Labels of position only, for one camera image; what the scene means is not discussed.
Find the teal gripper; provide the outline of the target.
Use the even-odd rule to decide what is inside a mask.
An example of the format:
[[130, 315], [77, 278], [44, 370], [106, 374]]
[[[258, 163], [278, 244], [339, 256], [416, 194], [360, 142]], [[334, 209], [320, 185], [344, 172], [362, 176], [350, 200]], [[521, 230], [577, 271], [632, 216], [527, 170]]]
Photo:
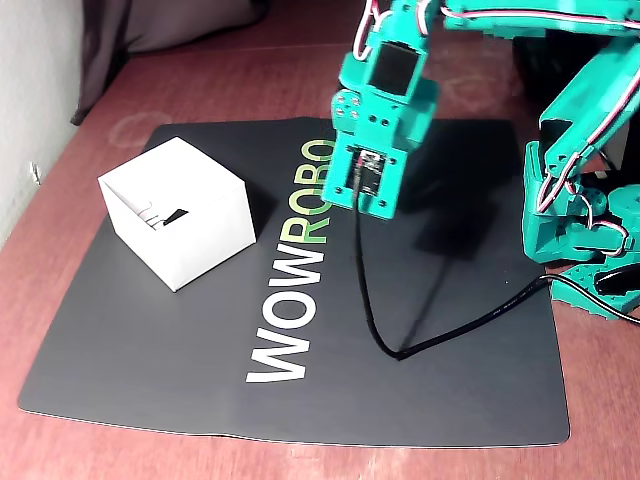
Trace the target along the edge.
[[438, 1], [367, 1], [331, 100], [338, 137], [378, 150], [413, 151], [434, 114], [438, 87], [423, 77]]

